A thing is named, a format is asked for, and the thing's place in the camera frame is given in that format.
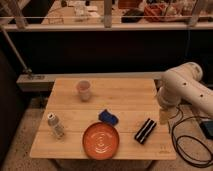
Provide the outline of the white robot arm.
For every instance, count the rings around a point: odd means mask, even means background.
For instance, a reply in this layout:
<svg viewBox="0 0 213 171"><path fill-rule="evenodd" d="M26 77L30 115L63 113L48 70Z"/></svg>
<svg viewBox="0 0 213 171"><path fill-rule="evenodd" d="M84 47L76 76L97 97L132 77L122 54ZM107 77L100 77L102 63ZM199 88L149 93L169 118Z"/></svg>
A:
<svg viewBox="0 0 213 171"><path fill-rule="evenodd" d="M182 99L213 117L213 90L200 83L202 77L203 70L195 62L187 62L162 73L162 85L157 92L161 125L168 121L170 110Z"/></svg>

